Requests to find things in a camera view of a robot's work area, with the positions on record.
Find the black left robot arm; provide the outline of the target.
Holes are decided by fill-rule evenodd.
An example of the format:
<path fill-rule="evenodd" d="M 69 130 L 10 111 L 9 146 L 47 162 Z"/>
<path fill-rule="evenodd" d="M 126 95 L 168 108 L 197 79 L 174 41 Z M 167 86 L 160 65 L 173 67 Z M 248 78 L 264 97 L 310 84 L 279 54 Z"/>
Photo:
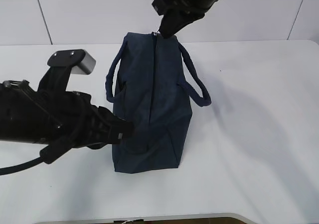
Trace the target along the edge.
<path fill-rule="evenodd" d="M 132 122 L 91 104 L 82 92 L 34 91 L 27 80 L 0 85 L 0 138 L 44 144 L 40 157 L 51 164 L 73 148 L 120 144 L 134 132 Z"/>

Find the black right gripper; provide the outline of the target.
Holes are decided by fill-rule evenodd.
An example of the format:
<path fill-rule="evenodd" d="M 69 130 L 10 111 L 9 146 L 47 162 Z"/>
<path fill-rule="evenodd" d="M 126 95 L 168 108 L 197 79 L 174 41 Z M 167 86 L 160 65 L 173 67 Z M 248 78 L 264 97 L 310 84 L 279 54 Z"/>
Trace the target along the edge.
<path fill-rule="evenodd" d="M 158 15 L 164 15 L 159 27 L 160 34 L 163 37 L 172 37 L 187 25 L 204 18 L 204 13 L 217 1 L 154 0 L 152 2 L 153 8 Z"/>

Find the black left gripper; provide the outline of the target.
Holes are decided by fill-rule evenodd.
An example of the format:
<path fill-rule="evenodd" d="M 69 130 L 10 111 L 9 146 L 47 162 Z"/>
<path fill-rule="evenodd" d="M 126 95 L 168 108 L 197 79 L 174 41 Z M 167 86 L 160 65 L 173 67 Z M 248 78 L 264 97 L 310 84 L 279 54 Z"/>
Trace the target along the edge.
<path fill-rule="evenodd" d="M 62 125 L 52 140 L 40 150 L 40 158 L 51 164 L 71 149 L 88 147 L 100 149 L 106 144 L 120 144 L 134 133 L 134 124 L 114 115 L 105 107 L 91 104 L 91 95 L 66 92 L 68 105 L 59 114 Z"/>

